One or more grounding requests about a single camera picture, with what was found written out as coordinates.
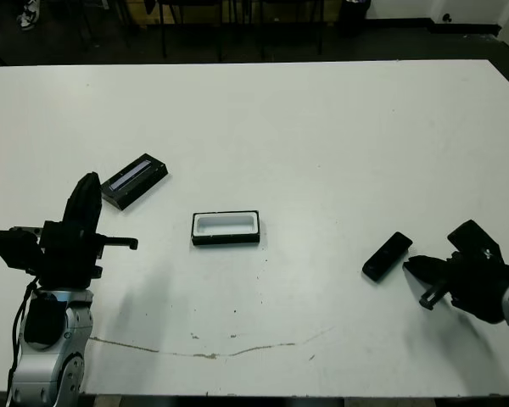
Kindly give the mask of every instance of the cable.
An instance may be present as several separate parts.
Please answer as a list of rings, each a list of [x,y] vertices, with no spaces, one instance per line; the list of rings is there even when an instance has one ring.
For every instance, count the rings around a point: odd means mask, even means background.
[[[11,383],[14,379],[14,373],[15,370],[17,369],[17,362],[19,358],[20,340],[19,336],[17,335],[17,327],[19,321],[20,320],[22,321],[25,318],[26,305],[28,304],[28,300],[31,297],[32,292],[37,288],[37,281],[39,278],[40,277],[36,277],[34,280],[32,280],[32,282],[28,286],[26,286],[23,302],[21,303],[19,309],[17,310],[17,314],[15,314],[14,326],[13,330],[11,331],[11,342],[14,347],[14,361],[11,364],[11,369],[9,369],[8,373],[8,391],[6,392],[6,394],[9,394],[9,390],[11,389]]]

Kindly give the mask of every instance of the scuff mark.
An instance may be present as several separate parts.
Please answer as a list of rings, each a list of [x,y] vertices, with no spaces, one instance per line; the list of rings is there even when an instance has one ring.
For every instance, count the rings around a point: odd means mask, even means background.
[[[109,345],[124,346],[125,348],[131,348],[131,349],[136,349],[136,350],[144,350],[146,352],[153,352],[154,354],[157,354],[158,352],[160,352],[159,350],[156,350],[156,349],[142,348],[141,346],[129,345],[127,343],[107,341],[105,339],[100,339],[99,337],[89,337],[89,339],[91,339],[91,340],[93,340],[95,342],[107,343]]]
[[[299,342],[299,343],[294,343],[294,342],[290,342],[290,343],[276,343],[275,345],[254,346],[253,348],[247,348],[247,349],[244,349],[244,350],[240,350],[239,352],[236,352],[234,354],[179,354],[177,352],[164,352],[164,354],[167,354],[169,356],[181,356],[181,357],[186,357],[186,358],[204,358],[204,359],[210,359],[210,360],[216,360],[218,358],[234,358],[236,356],[239,356],[240,354],[247,354],[248,352],[254,352],[255,350],[280,348],[282,346],[304,345],[304,344],[306,344],[308,342],[311,342],[311,341],[317,339],[318,337],[324,335],[325,333],[330,332],[333,328],[334,327],[332,326],[331,328],[328,328],[327,330],[321,331],[321,332],[317,333],[316,335],[307,338],[303,342]]]
[[[296,343],[278,343],[277,345],[255,346],[253,348],[240,350],[239,352],[236,352],[235,354],[221,354],[219,356],[229,356],[229,357],[233,358],[234,356],[239,356],[240,354],[246,354],[248,352],[253,352],[254,350],[279,348],[280,346],[296,346]]]
[[[206,358],[206,359],[217,359],[217,354],[193,354],[191,355],[193,358]]]

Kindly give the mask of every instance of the shoe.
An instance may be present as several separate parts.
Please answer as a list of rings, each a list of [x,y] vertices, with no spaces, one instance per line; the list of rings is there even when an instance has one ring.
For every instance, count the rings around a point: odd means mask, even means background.
[[[23,7],[23,14],[17,17],[17,23],[21,30],[28,31],[34,28],[39,18],[40,0],[27,0]]]

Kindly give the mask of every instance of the black phone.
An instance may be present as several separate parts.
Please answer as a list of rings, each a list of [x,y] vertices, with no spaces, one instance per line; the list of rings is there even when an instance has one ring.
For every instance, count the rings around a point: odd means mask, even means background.
[[[364,264],[362,271],[366,276],[378,282],[412,244],[413,241],[409,237],[397,231]]]

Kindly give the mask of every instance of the black trash can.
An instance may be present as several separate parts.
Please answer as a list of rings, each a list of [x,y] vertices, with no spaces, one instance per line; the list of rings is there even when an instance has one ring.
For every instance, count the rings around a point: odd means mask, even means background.
[[[338,27],[345,36],[359,34],[366,25],[366,13],[372,0],[341,0]]]

